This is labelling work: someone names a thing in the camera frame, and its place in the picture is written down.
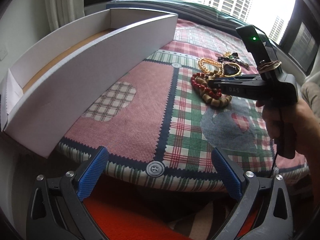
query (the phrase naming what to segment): blue rubber pad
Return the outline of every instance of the blue rubber pad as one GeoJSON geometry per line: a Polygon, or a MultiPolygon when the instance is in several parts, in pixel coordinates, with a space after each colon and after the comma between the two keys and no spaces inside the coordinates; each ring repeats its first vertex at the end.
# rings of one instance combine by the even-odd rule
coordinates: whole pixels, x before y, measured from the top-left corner
{"type": "Polygon", "coordinates": [[[239,201],[242,197],[241,181],[217,149],[214,149],[211,154],[213,166],[218,173],[219,179],[222,180],[230,197],[239,201]]]}
{"type": "Polygon", "coordinates": [[[106,168],[108,156],[108,150],[103,147],[79,180],[77,194],[81,201],[90,196],[100,175],[106,168]]]}

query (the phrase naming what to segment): plaid bedsheet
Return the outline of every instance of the plaid bedsheet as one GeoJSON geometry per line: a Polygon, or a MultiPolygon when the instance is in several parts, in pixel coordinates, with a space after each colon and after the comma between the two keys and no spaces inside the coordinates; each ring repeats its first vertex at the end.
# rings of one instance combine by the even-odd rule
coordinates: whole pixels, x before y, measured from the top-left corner
{"type": "MultiPolygon", "coordinates": [[[[108,148],[106,174],[146,187],[176,191],[224,191],[211,162],[213,147],[241,151],[229,156],[258,176],[269,173],[275,145],[261,108],[233,97],[225,109],[207,106],[190,77],[200,57],[238,52],[256,73],[241,40],[178,20],[174,41],[150,55],[108,89],[61,139],[57,148],[81,162],[98,146],[108,148]]],[[[294,184],[309,173],[306,159],[280,156],[274,174],[294,184]]]]}

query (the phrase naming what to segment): black pendant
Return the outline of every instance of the black pendant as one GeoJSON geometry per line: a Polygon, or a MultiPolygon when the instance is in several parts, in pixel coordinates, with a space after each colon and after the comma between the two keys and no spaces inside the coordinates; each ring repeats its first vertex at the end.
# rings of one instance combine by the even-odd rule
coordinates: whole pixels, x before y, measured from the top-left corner
{"type": "Polygon", "coordinates": [[[239,70],[239,66],[237,66],[236,64],[226,63],[224,65],[224,74],[226,76],[235,75],[239,72],[239,70]]]}

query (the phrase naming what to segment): electrical outlet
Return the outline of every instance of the electrical outlet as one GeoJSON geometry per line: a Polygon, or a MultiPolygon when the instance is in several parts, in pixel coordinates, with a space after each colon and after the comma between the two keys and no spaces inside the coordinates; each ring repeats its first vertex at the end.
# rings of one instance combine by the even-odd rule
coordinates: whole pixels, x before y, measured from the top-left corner
{"type": "Polygon", "coordinates": [[[8,51],[5,45],[4,44],[0,45],[0,61],[2,61],[4,57],[7,55],[8,55],[8,51]]]}

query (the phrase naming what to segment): heart pattern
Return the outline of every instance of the heart pattern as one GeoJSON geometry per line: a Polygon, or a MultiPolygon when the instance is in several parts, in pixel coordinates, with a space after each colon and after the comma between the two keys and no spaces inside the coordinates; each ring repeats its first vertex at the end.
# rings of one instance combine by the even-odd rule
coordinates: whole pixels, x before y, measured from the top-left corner
{"type": "Polygon", "coordinates": [[[231,117],[233,121],[237,124],[237,126],[240,128],[242,132],[245,132],[249,129],[249,121],[245,116],[239,116],[236,113],[232,113],[231,117]]]}

